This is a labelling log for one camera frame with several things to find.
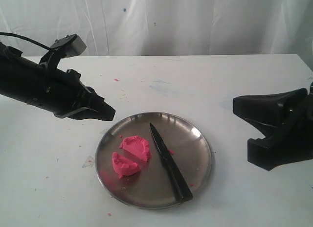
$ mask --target play dough crumb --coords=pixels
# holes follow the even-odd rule
[[[147,162],[151,158],[150,146],[145,138],[130,136],[123,139],[119,148],[124,149]]]
[[[171,155],[174,155],[174,151],[171,149],[168,149],[168,151],[170,152]]]
[[[113,152],[112,154],[112,166],[119,178],[122,178],[123,176],[131,176],[140,171],[140,167],[136,162],[119,155],[117,152]]]

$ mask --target black knife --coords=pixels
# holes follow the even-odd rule
[[[178,169],[166,145],[164,144],[164,141],[162,140],[160,134],[152,123],[150,123],[150,130],[153,141],[155,142],[157,151],[160,155],[162,165],[166,169],[172,183],[173,192],[176,200],[180,203],[191,200],[193,198],[193,195],[184,177]]]

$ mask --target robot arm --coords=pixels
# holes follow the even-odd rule
[[[22,52],[0,42],[0,94],[54,113],[59,118],[112,121],[115,110],[91,87],[80,82],[73,69],[57,69],[61,58],[80,55],[86,45],[76,34],[49,48],[36,64]]]

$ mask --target table surface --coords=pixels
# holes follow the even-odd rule
[[[247,139],[263,136],[232,113],[239,95],[308,88],[312,72],[297,55],[73,57],[59,68],[81,73],[116,109],[114,121],[58,119],[1,96],[2,227],[312,226],[313,160],[270,172],[247,162]],[[139,210],[101,186],[89,162],[98,142],[141,112],[183,117],[209,141],[214,169],[192,201]]]

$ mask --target metal plate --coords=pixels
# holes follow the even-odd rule
[[[96,153],[96,169],[103,186],[121,202],[144,209],[160,209],[178,204],[171,183],[162,167],[153,142],[149,123],[162,136],[167,148],[175,153],[173,159],[193,194],[207,181],[212,154],[204,136],[186,120],[168,113],[140,113],[123,119],[110,128],[101,139]],[[119,149],[120,137],[141,136],[148,140],[152,157],[145,163],[132,154]],[[141,172],[118,178],[113,171],[112,153],[137,162]]]

